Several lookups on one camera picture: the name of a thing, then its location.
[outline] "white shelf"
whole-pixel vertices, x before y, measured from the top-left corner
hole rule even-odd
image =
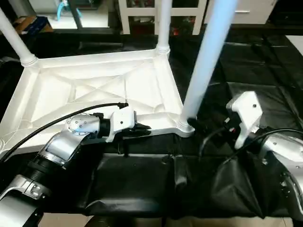
[[[158,35],[162,0],[155,0],[154,8],[129,8],[127,7],[126,1],[127,0],[119,0],[123,34],[130,34],[128,17],[153,16],[155,17],[155,34]],[[200,34],[200,30],[201,30],[205,6],[206,6],[206,0],[199,0],[199,4],[197,8],[172,8],[171,16],[172,17],[195,16],[196,19],[193,29],[193,35],[198,35]]]
[[[146,50],[38,59],[24,69],[0,123],[0,151],[63,115],[117,102],[128,102],[138,122],[151,126],[151,135],[180,133],[176,125],[183,105],[166,54]],[[109,118],[116,108],[88,113]],[[38,151],[64,123],[42,131],[16,154]]]

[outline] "black plastic sheet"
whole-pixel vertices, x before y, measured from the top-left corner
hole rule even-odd
[[[104,39],[121,45],[106,47],[101,43]],[[27,43],[39,58],[45,58],[148,49],[155,47],[155,41],[155,37],[74,35],[71,39],[70,35],[39,34]],[[90,48],[87,43],[91,42],[100,46]],[[170,39],[169,61],[182,100],[200,42],[195,36]],[[285,36],[229,36],[198,114],[205,134],[222,124],[226,103],[246,90],[258,95],[264,112],[262,126],[301,129],[302,62],[302,55]],[[15,85],[11,82],[10,94]],[[69,170],[45,211],[173,218],[288,216],[275,168],[248,151],[222,166],[233,153],[225,136],[211,141],[198,162],[202,138],[197,133],[186,139],[161,135],[83,146],[81,161]],[[31,157],[9,160],[6,182],[19,171],[12,166],[22,166],[19,162]]]

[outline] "shelving unit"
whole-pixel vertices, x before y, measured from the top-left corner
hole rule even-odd
[[[160,11],[161,11],[161,1],[155,0],[154,7],[148,8],[131,8],[127,6],[127,0],[119,0],[120,15],[122,21],[123,34],[130,34],[130,24],[129,17],[154,17],[155,34],[159,34],[159,22],[160,22]],[[200,33],[203,15],[205,11],[206,0],[199,0],[197,8],[172,8],[172,17],[196,17],[193,35],[198,35]]]

